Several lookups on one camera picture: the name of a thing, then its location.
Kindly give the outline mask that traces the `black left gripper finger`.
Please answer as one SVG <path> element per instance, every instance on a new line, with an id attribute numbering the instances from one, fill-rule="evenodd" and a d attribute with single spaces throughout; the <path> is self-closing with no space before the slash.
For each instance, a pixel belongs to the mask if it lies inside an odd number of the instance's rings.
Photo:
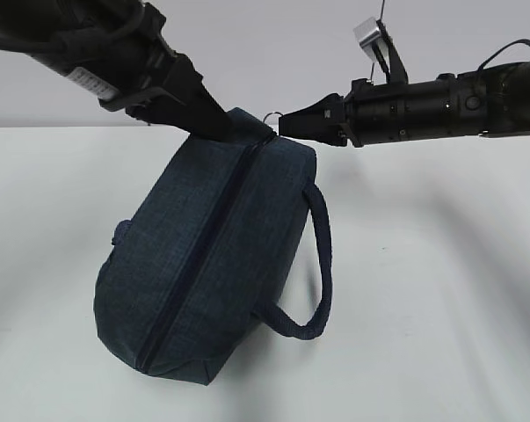
<path id="1" fill-rule="evenodd" d="M 178 127 L 192 135 L 225 141 L 232 121 L 203 84 L 188 88 L 183 99 L 161 96 L 149 106 L 151 123 Z"/>

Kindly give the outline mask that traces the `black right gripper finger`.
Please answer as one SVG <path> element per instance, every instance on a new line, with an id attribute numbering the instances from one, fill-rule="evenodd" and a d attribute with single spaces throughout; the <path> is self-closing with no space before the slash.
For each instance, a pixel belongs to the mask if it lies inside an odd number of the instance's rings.
<path id="1" fill-rule="evenodd" d="M 344 98 L 331 93 L 317 103 L 279 118 L 279 134 L 294 139 L 316 141 L 330 146 L 345 146 Z"/>

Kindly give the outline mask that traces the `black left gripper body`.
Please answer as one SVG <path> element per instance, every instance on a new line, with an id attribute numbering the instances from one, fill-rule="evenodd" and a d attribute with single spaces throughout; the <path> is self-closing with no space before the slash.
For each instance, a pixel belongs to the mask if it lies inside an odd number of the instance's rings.
<path id="1" fill-rule="evenodd" d="M 99 104 L 147 123 L 196 127 L 203 115 L 202 75 L 188 56 L 161 43 L 118 43 L 103 51 L 97 75 L 116 93 Z"/>

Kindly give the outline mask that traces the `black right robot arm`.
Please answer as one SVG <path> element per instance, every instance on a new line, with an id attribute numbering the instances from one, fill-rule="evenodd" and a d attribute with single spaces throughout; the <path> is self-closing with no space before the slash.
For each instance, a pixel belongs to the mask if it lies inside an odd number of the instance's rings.
<path id="1" fill-rule="evenodd" d="M 513 62 L 416 84 L 352 81 L 279 119 L 280 134 L 331 146 L 530 135 L 530 62 Z"/>

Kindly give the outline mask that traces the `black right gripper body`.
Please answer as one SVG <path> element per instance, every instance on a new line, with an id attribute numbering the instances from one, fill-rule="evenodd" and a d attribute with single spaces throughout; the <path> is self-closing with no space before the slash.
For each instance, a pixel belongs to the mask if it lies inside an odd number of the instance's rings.
<path id="1" fill-rule="evenodd" d="M 331 93 L 324 99 L 326 104 L 323 106 L 323 121 L 327 125 L 324 143 L 335 147 L 345 147 L 348 143 L 355 148 L 364 146 L 358 135 L 356 113 L 360 96 L 369 90 L 369 79 L 354 79 L 348 94 L 341 96 Z"/>

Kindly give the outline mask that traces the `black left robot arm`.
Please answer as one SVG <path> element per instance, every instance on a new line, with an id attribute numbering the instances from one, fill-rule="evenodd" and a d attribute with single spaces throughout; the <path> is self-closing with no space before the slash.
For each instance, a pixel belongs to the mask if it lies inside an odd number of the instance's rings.
<path id="1" fill-rule="evenodd" d="M 149 124 L 224 140 L 231 120 L 191 59 L 164 39 L 147 1 L 0 1 L 0 51 L 33 58 L 99 105 Z"/>

